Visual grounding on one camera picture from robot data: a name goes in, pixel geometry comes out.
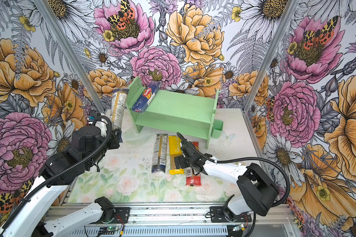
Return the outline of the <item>blue Barilla spaghetti box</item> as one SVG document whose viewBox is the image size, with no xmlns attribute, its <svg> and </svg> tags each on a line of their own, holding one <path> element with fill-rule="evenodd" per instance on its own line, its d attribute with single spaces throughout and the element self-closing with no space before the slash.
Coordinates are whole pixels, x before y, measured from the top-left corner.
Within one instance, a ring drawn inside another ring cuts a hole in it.
<svg viewBox="0 0 356 237">
<path fill-rule="evenodd" d="M 144 113 L 155 97 L 156 93 L 159 91 L 161 82 L 151 82 L 146 86 L 141 95 L 138 97 L 135 104 L 132 106 L 133 112 Z"/>
</svg>

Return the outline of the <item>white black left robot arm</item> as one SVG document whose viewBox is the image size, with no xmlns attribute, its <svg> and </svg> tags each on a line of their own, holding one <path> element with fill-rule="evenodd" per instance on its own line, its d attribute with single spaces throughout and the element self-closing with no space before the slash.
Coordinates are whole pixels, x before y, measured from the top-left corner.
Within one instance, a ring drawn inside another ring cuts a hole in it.
<svg viewBox="0 0 356 237">
<path fill-rule="evenodd" d="M 73 132 L 72 143 L 49 157 L 41 169 L 40 184 L 31 188 L 0 227 L 0 237 L 63 237 L 88 224 L 117 219 L 114 205 L 100 197 L 62 218 L 42 220 L 54 200 L 76 177 L 97 166 L 107 150 L 119 148 L 118 135 L 119 130 L 113 130 L 111 120 L 104 115 Z"/>
</svg>

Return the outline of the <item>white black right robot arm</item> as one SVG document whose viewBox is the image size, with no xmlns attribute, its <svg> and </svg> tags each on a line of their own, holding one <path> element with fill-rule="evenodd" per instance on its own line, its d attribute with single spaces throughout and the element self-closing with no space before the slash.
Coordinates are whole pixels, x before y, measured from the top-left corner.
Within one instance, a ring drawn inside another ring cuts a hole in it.
<svg viewBox="0 0 356 237">
<path fill-rule="evenodd" d="M 276 200 L 279 188 L 258 164 L 236 165 L 241 161 L 268 162 L 268 160 L 258 157 L 217 160 L 210 154 L 201 153 L 193 143 L 186 140 L 181 141 L 181 150 L 183 154 L 175 158 L 176 166 L 191 168 L 196 173 L 221 178 L 239 189 L 241 195 L 230 196 L 222 208 L 221 216 L 230 222 L 250 211 L 266 216 L 271 207 L 282 204 L 282 200 Z"/>
</svg>

